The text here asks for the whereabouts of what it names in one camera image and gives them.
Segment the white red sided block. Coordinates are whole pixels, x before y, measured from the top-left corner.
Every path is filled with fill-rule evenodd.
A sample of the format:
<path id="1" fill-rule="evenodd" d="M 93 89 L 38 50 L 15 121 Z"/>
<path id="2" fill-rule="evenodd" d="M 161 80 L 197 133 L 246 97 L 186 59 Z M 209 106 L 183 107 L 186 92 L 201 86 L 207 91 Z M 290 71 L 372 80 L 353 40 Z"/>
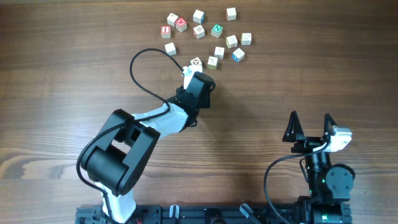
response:
<path id="1" fill-rule="evenodd" d="M 165 51 L 168 55 L 175 55 L 177 53 L 177 49 L 173 42 L 165 44 Z"/>

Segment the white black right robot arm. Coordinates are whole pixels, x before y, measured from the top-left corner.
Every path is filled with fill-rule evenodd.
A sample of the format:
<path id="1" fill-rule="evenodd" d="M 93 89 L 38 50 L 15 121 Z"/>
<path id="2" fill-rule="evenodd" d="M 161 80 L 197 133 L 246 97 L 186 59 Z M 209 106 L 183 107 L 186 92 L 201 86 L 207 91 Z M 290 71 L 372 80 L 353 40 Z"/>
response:
<path id="1" fill-rule="evenodd" d="M 344 149 L 352 140 L 350 128 L 338 126 L 330 114 L 324 117 L 321 137 L 304 134 L 296 111 L 291 112 L 283 142 L 292 142 L 291 152 L 303 157 L 300 166 L 310 195 L 300 196 L 292 215 L 283 214 L 292 223 L 351 223 L 347 202 L 355 179 L 354 170 L 345 164 L 332 164 L 330 154 Z"/>

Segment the soccer ball picture block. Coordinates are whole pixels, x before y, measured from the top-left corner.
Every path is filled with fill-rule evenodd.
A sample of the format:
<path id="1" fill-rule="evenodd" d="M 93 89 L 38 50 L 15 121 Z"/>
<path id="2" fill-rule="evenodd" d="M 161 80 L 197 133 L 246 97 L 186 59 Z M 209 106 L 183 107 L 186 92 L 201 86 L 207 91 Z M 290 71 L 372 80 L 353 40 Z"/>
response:
<path id="1" fill-rule="evenodd" d="M 200 60 L 198 57 L 192 59 L 192 60 L 190 61 L 190 63 L 191 63 L 191 65 L 199 65 L 199 66 L 202 66 L 202 62 L 201 62 L 201 60 Z"/>

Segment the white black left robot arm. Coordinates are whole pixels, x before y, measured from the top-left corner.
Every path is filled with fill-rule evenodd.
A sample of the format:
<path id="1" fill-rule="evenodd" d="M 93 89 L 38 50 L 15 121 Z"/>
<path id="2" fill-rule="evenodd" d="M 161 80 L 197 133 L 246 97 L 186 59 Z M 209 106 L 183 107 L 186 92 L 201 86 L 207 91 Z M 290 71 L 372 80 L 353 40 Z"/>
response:
<path id="1" fill-rule="evenodd" d="M 82 150 L 76 170 L 84 183 L 99 190 L 102 211 L 111 223 L 126 223 L 136 210 L 132 189 L 142 175 L 157 141 L 193 127 L 199 110 L 210 107 L 214 80 L 195 72 L 187 86 L 176 90 L 160 108 L 142 114 L 114 111 L 97 136 Z"/>

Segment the violin picture white block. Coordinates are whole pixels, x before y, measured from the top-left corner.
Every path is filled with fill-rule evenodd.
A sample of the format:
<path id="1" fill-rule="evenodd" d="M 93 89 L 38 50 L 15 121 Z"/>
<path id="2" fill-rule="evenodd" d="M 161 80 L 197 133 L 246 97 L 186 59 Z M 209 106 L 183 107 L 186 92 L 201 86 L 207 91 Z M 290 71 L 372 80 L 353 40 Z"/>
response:
<path id="1" fill-rule="evenodd" d="M 209 56 L 207 62 L 207 68 L 215 70 L 217 68 L 218 58 Z"/>

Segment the blue letter X block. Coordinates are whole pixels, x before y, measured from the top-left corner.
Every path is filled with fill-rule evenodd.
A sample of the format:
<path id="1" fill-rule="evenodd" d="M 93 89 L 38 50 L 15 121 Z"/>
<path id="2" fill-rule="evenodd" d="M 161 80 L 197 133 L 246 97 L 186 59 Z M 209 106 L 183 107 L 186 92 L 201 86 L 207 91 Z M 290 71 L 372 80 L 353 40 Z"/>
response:
<path id="1" fill-rule="evenodd" d="M 232 54 L 232 59 L 233 59 L 235 62 L 239 63 L 240 61 L 242 61 L 242 59 L 244 58 L 244 56 L 245 56 L 244 51 L 243 51 L 242 49 L 238 48 L 238 49 L 236 49 L 236 50 L 233 52 L 233 54 Z"/>

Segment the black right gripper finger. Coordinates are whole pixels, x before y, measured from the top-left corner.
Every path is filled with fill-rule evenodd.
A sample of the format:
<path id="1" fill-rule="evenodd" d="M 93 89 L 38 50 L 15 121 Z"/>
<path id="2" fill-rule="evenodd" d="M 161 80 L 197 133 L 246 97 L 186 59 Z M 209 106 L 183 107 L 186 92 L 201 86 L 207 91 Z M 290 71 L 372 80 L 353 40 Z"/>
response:
<path id="1" fill-rule="evenodd" d="M 287 129 L 282 137 L 283 142 L 304 141 L 305 136 L 296 111 L 291 112 Z"/>
<path id="2" fill-rule="evenodd" d="M 336 122 L 334 119 L 331 117 L 329 113 L 324 115 L 324 125 L 323 125 L 323 138 L 326 139 L 330 136 L 335 135 L 335 129 L 334 126 L 336 126 Z"/>

